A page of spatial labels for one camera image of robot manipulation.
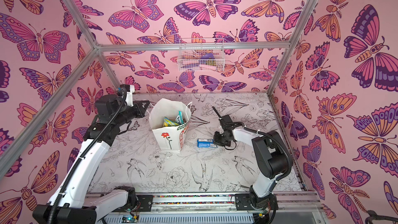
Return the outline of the blue snack packet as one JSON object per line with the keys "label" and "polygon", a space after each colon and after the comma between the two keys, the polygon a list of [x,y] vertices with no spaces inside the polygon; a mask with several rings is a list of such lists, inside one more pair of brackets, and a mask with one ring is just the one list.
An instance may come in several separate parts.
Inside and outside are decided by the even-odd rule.
{"label": "blue snack packet", "polygon": [[197,139],[198,148],[217,148],[213,139]]}

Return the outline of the white paper bag with flower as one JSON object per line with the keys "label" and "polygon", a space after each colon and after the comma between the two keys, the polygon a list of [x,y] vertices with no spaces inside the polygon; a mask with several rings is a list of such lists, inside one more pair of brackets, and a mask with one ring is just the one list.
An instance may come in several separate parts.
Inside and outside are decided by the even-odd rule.
{"label": "white paper bag with flower", "polygon": [[149,113],[149,124],[163,151],[180,152],[191,119],[192,103],[159,100]]}

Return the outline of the teal Fox's fruits bag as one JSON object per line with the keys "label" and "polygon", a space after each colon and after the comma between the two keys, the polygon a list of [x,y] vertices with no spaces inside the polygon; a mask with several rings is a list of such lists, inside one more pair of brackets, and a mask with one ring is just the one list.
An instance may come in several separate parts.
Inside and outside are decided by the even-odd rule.
{"label": "teal Fox's fruits bag", "polygon": [[178,115],[176,116],[176,122],[178,123],[178,125],[184,124],[183,114],[181,111],[179,111]]}

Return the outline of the green Fox's spring tea bag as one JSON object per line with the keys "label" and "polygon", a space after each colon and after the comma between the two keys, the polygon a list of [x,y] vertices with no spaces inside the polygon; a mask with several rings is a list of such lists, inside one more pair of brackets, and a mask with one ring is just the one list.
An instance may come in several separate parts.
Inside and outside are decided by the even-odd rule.
{"label": "green Fox's spring tea bag", "polygon": [[177,127],[179,126],[177,122],[171,121],[168,118],[164,118],[163,127]]}

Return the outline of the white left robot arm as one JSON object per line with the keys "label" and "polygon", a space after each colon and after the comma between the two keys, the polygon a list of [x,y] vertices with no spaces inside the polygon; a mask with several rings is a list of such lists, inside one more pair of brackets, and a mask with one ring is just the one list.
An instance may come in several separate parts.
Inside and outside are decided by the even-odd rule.
{"label": "white left robot arm", "polygon": [[134,101],[131,93],[109,94],[96,101],[97,115],[64,181],[48,203],[33,211],[39,224],[95,224],[118,208],[137,206],[133,187],[116,187],[95,200],[86,200],[86,194],[103,157],[123,133],[121,126],[145,117],[149,105],[148,100]]}

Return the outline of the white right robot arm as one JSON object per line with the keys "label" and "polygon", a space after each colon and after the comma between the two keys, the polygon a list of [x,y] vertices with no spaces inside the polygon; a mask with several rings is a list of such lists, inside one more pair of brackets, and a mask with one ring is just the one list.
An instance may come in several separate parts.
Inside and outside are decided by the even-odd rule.
{"label": "white right robot arm", "polygon": [[276,201],[273,190],[277,183],[287,177],[292,170],[293,159],[280,134],[276,131],[262,132],[246,127],[242,122],[234,122],[229,115],[218,117],[222,132],[214,133],[214,143],[228,148],[238,142],[254,149],[260,173],[250,187],[251,205],[264,208]]}

